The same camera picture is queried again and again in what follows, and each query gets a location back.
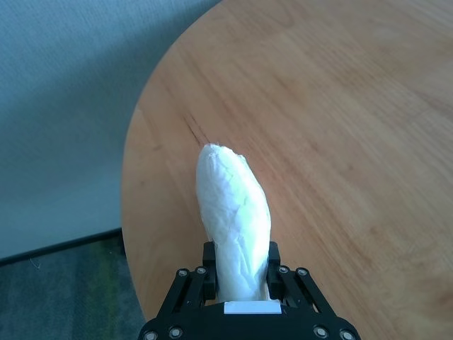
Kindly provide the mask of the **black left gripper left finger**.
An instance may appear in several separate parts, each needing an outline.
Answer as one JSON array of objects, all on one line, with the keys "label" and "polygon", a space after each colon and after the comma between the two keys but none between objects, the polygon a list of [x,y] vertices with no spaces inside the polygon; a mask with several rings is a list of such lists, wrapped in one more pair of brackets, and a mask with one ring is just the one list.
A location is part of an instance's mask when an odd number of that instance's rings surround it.
[{"label": "black left gripper left finger", "polygon": [[216,300],[217,271],[213,242],[203,244],[202,265],[194,271],[180,268],[168,290],[159,314],[174,314],[202,308]]}]

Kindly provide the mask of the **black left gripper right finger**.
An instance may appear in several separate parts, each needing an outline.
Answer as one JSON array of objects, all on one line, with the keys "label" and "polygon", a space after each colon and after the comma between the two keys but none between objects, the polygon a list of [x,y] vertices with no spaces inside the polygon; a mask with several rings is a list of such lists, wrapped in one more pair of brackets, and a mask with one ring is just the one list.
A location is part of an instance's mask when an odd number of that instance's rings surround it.
[{"label": "black left gripper right finger", "polygon": [[276,242],[270,242],[269,245],[267,284],[272,300],[313,313],[334,314],[308,269],[298,267],[291,270],[281,264]]}]

